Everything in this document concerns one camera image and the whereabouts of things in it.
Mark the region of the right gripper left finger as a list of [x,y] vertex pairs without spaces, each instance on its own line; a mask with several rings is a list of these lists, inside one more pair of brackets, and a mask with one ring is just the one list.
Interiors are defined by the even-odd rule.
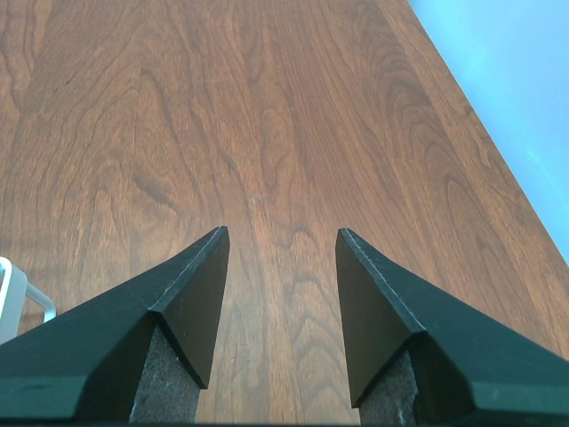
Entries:
[[5,423],[192,423],[212,372],[229,234],[1,347]]

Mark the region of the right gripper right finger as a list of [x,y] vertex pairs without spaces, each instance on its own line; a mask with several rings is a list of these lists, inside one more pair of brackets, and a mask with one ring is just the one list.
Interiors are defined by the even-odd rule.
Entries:
[[336,240],[351,404],[362,423],[565,425],[568,364],[391,261]]

